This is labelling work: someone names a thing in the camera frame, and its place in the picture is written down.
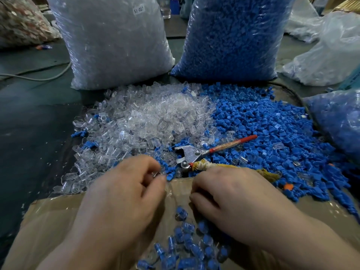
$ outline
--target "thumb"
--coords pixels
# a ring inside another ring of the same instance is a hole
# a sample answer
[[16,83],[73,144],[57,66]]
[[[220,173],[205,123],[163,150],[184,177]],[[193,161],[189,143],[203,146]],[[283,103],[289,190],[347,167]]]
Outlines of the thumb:
[[217,224],[220,218],[221,210],[215,206],[209,199],[199,192],[190,195],[190,201],[195,205],[196,209],[210,222]]
[[165,185],[166,177],[164,175],[158,175],[146,188],[142,200],[150,212],[155,212],[161,200],[164,198]]

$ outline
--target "red handle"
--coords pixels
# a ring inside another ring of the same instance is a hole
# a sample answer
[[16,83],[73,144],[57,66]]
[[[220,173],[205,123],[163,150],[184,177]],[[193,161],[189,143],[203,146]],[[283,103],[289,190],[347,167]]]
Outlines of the red handle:
[[234,140],[234,141],[231,141],[229,143],[216,146],[215,148],[211,148],[209,150],[209,153],[215,153],[215,152],[218,152],[220,150],[229,149],[229,148],[232,148],[232,147],[234,147],[234,146],[236,146],[238,144],[245,143],[247,141],[251,141],[251,140],[254,140],[256,138],[257,138],[257,135],[251,135],[251,136],[247,136],[247,137],[244,137],[244,138],[240,138],[238,140]]

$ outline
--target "dark table surface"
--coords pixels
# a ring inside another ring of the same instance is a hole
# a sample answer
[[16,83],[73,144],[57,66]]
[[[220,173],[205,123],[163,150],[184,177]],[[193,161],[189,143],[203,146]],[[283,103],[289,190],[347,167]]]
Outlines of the dark table surface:
[[[184,39],[169,40],[176,62],[182,54]],[[69,61],[68,51],[62,40],[51,43],[53,49],[36,50],[34,47],[0,52],[0,72],[17,73],[24,70],[50,66]],[[289,62],[296,55],[311,49],[314,44],[305,44],[289,36],[281,42],[277,65]],[[32,78],[48,78],[61,72],[65,66],[31,73]],[[74,141],[72,121],[81,114],[83,106],[91,106],[104,98],[103,91],[76,91],[70,88],[73,74],[51,82],[31,82],[9,79],[0,82],[1,120],[0,136],[0,235],[1,256],[7,252],[11,239],[16,235],[29,204],[47,198],[52,187],[74,164],[71,147]],[[170,83],[177,80],[168,75],[154,80]],[[305,87],[286,77],[279,81],[292,87],[300,96],[324,92],[325,87]],[[276,89],[277,99],[291,102],[291,97]]]

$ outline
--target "bag of blue plastic parts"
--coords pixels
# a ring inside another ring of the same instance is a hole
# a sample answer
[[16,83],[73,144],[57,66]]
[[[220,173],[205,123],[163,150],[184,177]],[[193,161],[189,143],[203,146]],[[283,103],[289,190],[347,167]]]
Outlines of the bag of blue plastic parts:
[[304,98],[322,131],[352,160],[360,163],[360,89]]
[[171,75],[189,81],[275,78],[275,62],[294,0],[195,0],[184,53]]

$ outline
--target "label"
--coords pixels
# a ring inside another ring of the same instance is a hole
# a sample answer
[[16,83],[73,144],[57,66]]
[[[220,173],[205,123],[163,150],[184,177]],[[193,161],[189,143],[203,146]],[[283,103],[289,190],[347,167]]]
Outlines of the label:
[[144,4],[141,4],[141,5],[139,5],[139,6],[136,6],[136,7],[134,7],[134,9],[133,9],[133,13],[134,13],[135,16],[138,15],[138,14],[141,14],[141,13],[143,13],[143,12],[145,12],[145,6],[144,6]]

